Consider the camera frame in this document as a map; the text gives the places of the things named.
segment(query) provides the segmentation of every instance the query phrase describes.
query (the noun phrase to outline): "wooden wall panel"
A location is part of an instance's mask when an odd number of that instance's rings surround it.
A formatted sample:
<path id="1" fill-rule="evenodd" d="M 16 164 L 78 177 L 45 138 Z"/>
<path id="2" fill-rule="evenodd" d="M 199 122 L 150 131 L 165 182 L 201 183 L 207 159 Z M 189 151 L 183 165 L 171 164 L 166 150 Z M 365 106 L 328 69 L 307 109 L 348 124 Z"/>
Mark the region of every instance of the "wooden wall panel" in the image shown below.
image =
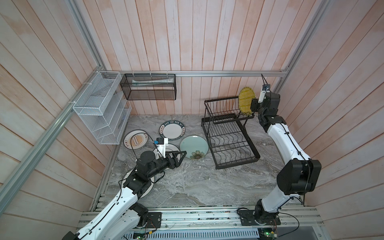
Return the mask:
<path id="1" fill-rule="evenodd" d="M 1 1 L 0 29 L 2 185 L 97 64 L 63 1 Z M 0 217 L 0 238 L 61 239 L 75 230 L 110 153 L 73 116 Z"/>
<path id="2" fill-rule="evenodd" d="M 381 0 L 334 1 L 280 91 L 279 115 L 322 164 L 305 199 L 332 239 L 384 235 L 383 14 Z"/>
<path id="3" fill-rule="evenodd" d="M 346 4 L 348 14 L 356 1 L 339 5 Z M 279 70 L 286 68 L 321 1 L 77 2 L 109 70 Z M 268 83 L 276 84 L 275 79 Z M 261 82 L 178 78 L 176 101 L 136 100 L 133 105 L 137 114 L 201 114 L 204 100 L 236 96 L 245 86 L 258 95 Z"/>

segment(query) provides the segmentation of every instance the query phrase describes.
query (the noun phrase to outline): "marble countertop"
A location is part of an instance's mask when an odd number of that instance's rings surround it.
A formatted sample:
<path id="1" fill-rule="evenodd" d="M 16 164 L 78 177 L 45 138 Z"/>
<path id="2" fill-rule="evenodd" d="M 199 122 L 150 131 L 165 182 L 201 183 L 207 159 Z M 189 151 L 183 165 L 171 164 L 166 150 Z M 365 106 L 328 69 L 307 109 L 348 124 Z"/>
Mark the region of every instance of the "marble countertop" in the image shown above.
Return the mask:
<path id="1" fill-rule="evenodd" d="M 205 139 L 201 127 L 203 115 L 139 115 L 131 116 L 124 135 L 136 130 L 145 130 L 153 139 L 159 137 L 159 127 L 168 120 L 178 120 L 185 125 L 182 138 L 169 143 L 180 146 L 183 138 L 198 135 Z M 184 158 L 176 169 L 166 171 L 166 175 L 155 184 L 153 190 L 139 202 L 146 207 L 197 206 L 197 205 L 255 205 L 268 195 L 276 185 L 276 176 L 283 168 L 283 161 L 271 137 L 264 132 L 257 117 L 245 125 L 248 135 L 256 146 L 258 162 L 226 169 L 215 169 L 212 154 L 199 160 Z M 144 151 L 152 151 L 154 145 L 148 143 L 136 150 L 139 157 Z M 119 191 L 118 181 L 135 166 L 132 150 L 122 145 L 119 149 L 105 194 Z"/>

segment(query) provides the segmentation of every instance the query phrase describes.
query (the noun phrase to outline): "mounting plate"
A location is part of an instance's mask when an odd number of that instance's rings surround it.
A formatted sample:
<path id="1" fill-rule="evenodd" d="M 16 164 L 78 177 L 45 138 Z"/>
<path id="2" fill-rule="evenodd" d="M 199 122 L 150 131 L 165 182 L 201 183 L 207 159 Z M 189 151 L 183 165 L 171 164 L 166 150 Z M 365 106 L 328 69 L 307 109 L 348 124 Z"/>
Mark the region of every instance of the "mounting plate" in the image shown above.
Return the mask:
<path id="1" fill-rule="evenodd" d="M 160 228 L 161 227 L 161 212 L 149 212 L 147 217 L 147 227 L 155 227 Z"/>
<path id="2" fill-rule="evenodd" d="M 254 210 L 239 210 L 240 222 L 242 226 L 259 226 L 258 222 L 255 220 L 255 216 L 253 215 Z M 275 218 L 276 225 L 280 225 L 279 217 Z"/>

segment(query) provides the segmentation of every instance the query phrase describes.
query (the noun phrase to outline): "light blue plate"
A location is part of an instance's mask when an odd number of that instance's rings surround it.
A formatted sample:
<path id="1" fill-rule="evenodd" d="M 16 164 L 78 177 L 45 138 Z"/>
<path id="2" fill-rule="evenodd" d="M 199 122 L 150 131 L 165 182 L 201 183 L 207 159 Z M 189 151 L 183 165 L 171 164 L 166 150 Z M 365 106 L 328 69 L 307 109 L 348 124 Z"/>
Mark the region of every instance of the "light blue plate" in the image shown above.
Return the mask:
<path id="1" fill-rule="evenodd" d="M 207 154 L 208 150 L 207 141 L 199 136 L 188 136 L 180 143 L 180 151 L 186 151 L 186 157 L 189 159 L 201 159 Z"/>

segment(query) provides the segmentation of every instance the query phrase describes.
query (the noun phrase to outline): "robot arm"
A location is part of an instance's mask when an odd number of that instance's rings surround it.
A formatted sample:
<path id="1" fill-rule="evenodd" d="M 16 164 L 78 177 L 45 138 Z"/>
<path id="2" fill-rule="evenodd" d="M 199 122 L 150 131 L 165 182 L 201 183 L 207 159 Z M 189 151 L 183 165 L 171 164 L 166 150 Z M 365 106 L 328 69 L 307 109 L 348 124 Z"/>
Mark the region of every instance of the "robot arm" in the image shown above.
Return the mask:
<path id="1" fill-rule="evenodd" d="M 166 153 L 167 138 L 159 137 L 154 143 L 161 153 L 160 158 L 156 159 L 152 151 L 143 152 L 115 198 L 85 227 L 76 234 L 68 232 L 63 240 L 121 239 L 132 228 L 147 223 L 148 209 L 137 200 L 153 184 L 153 176 L 166 168 L 179 167 L 186 155 L 186 151 Z"/>
<path id="2" fill-rule="evenodd" d="M 293 197 L 305 195 L 314 190 L 320 174 L 321 164 L 312 160 L 290 134 L 285 120 L 277 115 L 280 95 L 270 91 L 265 84 L 260 99 L 253 99 L 251 110 L 258 112 L 258 119 L 264 131 L 276 144 L 285 166 L 277 175 L 277 186 L 255 207 L 255 220 L 259 224 L 278 220 L 278 210 Z"/>

